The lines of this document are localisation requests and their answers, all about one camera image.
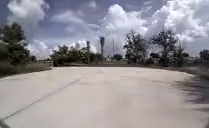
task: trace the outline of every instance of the utility pole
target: utility pole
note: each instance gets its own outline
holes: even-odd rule
[[[114,36],[113,36],[113,56],[115,54],[115,39],[114,39]]]
[[[90,64],[90,42],[87,41],[87,57],[88,57],[88,64]]]
[[[104,52],[104,44],[105,44],[105,37],[100,37],[100,45],[101,45],[101,64],[103,64],[103,52]]]

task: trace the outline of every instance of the tree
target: tree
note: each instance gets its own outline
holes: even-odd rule
[[[202,50],[199,53],[202,64],[209,63],[209,50]]]
[[[175,45],[178,42],[178,39],[171,30],[162,31],[158,35],[154,36],[151,39],[153,45],[158,46],[162,49],[160,63],[163,66],[168,66],[170,64],[170,57],[172,56],[173,51],[175,51]]]
[[[123,56],[120,55],[120,54],[115,54],[115,55],[113,56],[113,59],[114,59],[114,60],[117,60],[117,61],[120,61],[120,60],[123,59]]]
[[[9,61],[13,65],[24,65],[30,60],[30,52],[27,46],[26,37],[20,25],[13,23],[1,27],[3,34],[2,41],[6,44],[9,52]]]
[[[125,57],[128,63],[144,62],[147,55],[148,43],[140,33],[131,31],[126,35],[124,49],[126,49]]]
[[[174,49],[172,57],[173,64],[181,67],[187,61],[188,57],[189,54],[184,52],[184,48],[182,48],[182,46],[180,45]]]
[[[200,59],[209,61],[209,50],[204,49],[200,51],[199,55],[200,55]]]

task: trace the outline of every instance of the sky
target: sky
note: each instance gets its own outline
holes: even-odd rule
[[[123,53],[131,30],[148,39],[171,29],[193,56],[209,49],[209,0],[0,0],[0,22],[19,23],[39,58],[86,40],[99,52],[99,36],[106,37],[106,55],[113,54],[113,40],[114,52]]]

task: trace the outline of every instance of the pavement crack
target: pavement crack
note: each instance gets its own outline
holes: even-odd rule
[[[64,86],[64,87],[59,88],[59,89],[57,89],[56,91],[54,91],[54,92],[52,92],[52,93],[49,93],[49,94],[47,94],[47,95],[41,97],[40,99],[38,99],[38,100],[32,102],[31,104],[29,104],[29,105],[27,105],[27,106],[25,106],[25,107],[23,107],[23,108],[17,110],[16,112],[12,113],[11,115],[8,115],[8,116],[2,118],[2,120],[7,120],[7,119],[11,118],[12,116],[21,113],[22,111],[24,111],[24,110],[26,110],[26,109],[32,107],[33,105],[35,105],[35,104],[37,104],[37,103],[39,103],[39,102],[42,102],[42,101],[46,100],[47,98],[49,98],[49,97],[51,97],[51,96],[53,96],[53,95],[55,95],[55,94],[57,94],[57,93],[63,91],[63,90],[66,89],[67,87],[74,85],[75,83],[81,81],[83,78],[84,78],[84,77],[81,77],[81,78],[79,78],[79,79],[77,79],[77,80],[75,80],[75,81],[73,81],[73,82],[67,84],[67,85]]]

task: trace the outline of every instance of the concrete pavement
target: concrete pavement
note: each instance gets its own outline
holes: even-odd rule
[[[0,79],[0,117],[11,128],[204,128],[178,81],[146,68],[66,67]]]

